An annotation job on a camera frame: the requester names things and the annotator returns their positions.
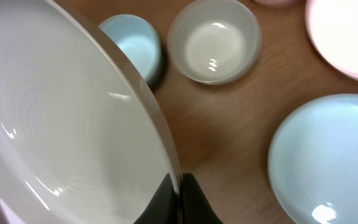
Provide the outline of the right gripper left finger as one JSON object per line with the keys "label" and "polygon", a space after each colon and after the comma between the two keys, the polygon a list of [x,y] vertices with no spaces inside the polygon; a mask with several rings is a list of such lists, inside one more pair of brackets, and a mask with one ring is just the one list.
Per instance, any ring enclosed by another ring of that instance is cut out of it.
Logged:
{"label": "right gripper left finger", "polygon": [[177,195],[170,174],[159,185],[150,203],[134,224],[177,224]]}

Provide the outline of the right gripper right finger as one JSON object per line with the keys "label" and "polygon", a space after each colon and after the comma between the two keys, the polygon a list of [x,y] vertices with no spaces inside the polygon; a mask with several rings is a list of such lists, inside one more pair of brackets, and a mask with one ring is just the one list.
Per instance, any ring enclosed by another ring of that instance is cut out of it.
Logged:
{"label": "right gripper right finger", "polygon": [[181,207],[183,224],[223,224],[191,173],[182,175]]}

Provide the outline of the grey plate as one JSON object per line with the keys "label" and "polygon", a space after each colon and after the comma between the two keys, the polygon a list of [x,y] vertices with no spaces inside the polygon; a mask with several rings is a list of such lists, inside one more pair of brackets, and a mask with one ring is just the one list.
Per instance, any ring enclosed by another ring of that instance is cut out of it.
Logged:
{"label": "grey plate", "polygon": [[134,223],[175,143],[121,49],[55,1],[0,1],[0,198],[25,223]]}

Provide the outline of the light blue plate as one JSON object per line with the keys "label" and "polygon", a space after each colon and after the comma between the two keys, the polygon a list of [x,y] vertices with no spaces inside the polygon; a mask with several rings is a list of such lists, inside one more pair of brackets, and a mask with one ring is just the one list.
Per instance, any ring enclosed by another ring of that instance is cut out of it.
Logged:
{"label": "light blue plate", "polygon": [[358,95],[324,96],[287,116],[268,178],[295,223],[358,223]]}

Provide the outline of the grey bowl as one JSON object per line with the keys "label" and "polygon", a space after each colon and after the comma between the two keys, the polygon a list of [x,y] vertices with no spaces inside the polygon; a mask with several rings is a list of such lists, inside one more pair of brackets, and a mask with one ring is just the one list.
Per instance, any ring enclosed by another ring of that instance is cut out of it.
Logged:
{"label": "grey bowl", "polygon": [[174,66],[208,85],[245,75],[262,45],[257,18],[239,1],[193,1],[176,16],[167,37]]}

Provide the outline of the light blue bowl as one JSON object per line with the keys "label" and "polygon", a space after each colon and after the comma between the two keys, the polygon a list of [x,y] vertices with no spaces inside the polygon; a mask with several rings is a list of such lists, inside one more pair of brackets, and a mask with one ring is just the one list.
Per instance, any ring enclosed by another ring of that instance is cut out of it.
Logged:
{"label": "light blue bowl", "polygon": [[148,85],[161,74],[162,46],[154,27],[145,19],[120,14],[112,16],[99,28],[121,49]]}

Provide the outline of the pink plate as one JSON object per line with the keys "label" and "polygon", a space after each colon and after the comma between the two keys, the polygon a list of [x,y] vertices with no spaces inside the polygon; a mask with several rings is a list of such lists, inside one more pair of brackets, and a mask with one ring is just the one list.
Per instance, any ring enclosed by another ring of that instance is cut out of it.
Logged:
{"label": "pink plate", "polygon": [[305,24],[322,58],[358,81],[358,0],[307,0]]}

